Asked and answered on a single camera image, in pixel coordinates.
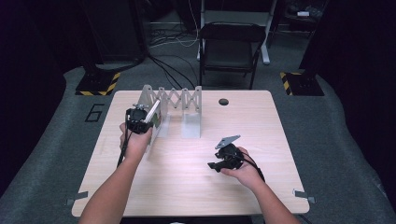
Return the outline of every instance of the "gray carpet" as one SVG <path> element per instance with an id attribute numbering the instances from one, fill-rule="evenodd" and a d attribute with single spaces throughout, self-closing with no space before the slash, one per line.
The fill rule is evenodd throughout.
<path id="1" fill-rule="evenodd" d="M 332 88 L 318 77 L 325 92 L 323 97 L 285 93 L 279 73 L 298 71 L 306 44 L 307 39 L 301 36 L 276 35 L 269 49 L 271 64 L 259 63 L 253 86 L 273 94 L 305 191 L 318 201 L 311 204 L 305 216 L 312 223 L 396 223 L 375 171 L 347 130 L 343 107 Z M 198 75 L 197 43 L 190 48 L 162 45 L 150 52 L 196 83 L 188 63 L 175 56 L 161 55 L 187 60 Z M 65 205 L 65 201 L 78 193 L 114 95 L 76 96 L 75 87 L 83 74 L 82 68 L 64 74 L 67 80 L 64 98 L 32 155 L 1 198 L 0 223 L 78 222 L 71 215 L 72 204 Z M 183 77 L 173 74 L 183 87 L 192 88 Z M 207 74 L 203 89 L 224 89 L 216 85 L 235 84 L 216 77 L 222 76 Z M 237 87 L 227 88 L 248 86 L 248 77 L 234 77 L 233 81 L 236 80 Z M 172 88 L 162 69 L 146 59 L 121 73 L 115 91 L 141 90 L 144 84 L 155 89 Z M 98 122 L 84 122 L 93 104 L 104 104 L 96 107 L 103 113 Z M 261 223 L 262 217 L 255 216 L 254 221 Z"/>

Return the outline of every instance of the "hand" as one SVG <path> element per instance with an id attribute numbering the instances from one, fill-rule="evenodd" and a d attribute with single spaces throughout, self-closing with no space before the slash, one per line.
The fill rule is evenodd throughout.
<path id="1" fill-rule="evenodd" d="M 249 156 L 245 155 L 248 154 L 248 151 L 246 149 L 244 149 L 243 147 L 238 148 L 244 153 L 245 160 L 252 161 Z M 262 178 L 260 177 L 256 168 L 254 168 L 252 165 L 245 161 L 239 169 L 230 170 L 222 168 L 221 173 L 237 178 L 242 185 L 249 189 L 253 189 L 253 187 L 258 185 L 258 183 L 262 183 Z"/>
<path id="2" fill-rule="evenodd" d="M 131 134 L 130 130 L 125 130 L 125 123 L 122 123 L 120 125 L 120 129 L 122 131 L 122 135 L 120 136 L 120 147 L 123 146 L 123 143 L 125 141 L 125 132 L 127 132 L 128 137 L 131 135 L 131 137 L 129 138 L 128 147 L 126 148 L 124 160 L 137 160 L 138 162 L 140 162 L 143 158 L 143 155 L 145 154 L 149 140 L 151 139 L 152 128 L 149 128 L 146 133 Z"/>

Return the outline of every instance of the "small black circle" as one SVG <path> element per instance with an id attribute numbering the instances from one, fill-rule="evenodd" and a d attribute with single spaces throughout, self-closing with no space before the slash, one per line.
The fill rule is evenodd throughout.
<path id="1" fill-rule="evenodd" d="M 222 98 L 222 99 L 219 99 L 219 104 L 220 105 L 228 105 L 228 100 L 227 99 L 224 99 L 224 98 Z"/>

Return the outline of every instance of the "person's right hand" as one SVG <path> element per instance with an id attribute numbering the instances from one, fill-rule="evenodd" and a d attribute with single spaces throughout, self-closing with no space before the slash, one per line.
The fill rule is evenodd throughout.
<path id="1" fill-rule="evenodd" d="M 248 151 L 246 149 L 244 149 L 243 147 L 238 148 L 244 153 L 245 160 L 252 161 L 249 156 L 245 155 L 248 154 Z M 242 185 L 249 189 L 252 189 L 254 186 L 258 186 L 258 184 L 262 182 L 262 178 L 260 177 L 256 168 L 254 168 L 252 165 L 245 161 L 242 166 L 237 170 L 222 168 L 221 172 L 224 175 L 229 175 L 237 178 Z"/>

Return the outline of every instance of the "wooden table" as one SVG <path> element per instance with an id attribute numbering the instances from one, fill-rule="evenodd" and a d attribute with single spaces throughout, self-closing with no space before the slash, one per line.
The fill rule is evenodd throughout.
<path id="1" fill-rule="evenodd" d="M 118 91 L 102 131 L 72 214 L 79 217 L 99 186 L 114 172 L 120 155 L 119 126 L 125 110 L 136 103 L 141 91 Z M 220 105 L 219 99 L 229 100 Z M 125 209 L 126 217 L 180 217 L 254 215 L 261 210 L 251 191 L 236 179 L 217 173 L 207 163 L 215 157 L 222 137 L 240 134 L 234 141 L 258 163 L 266 183 L 294 214 L 306 213 L 308 201 L 293 190 L 304 191 L 288 141 L 269 91 L 202 91 L 201 138 L 181 137 L 180 108 L 169 106 L 166 137 L 158 137 L 140 163 Z"/>

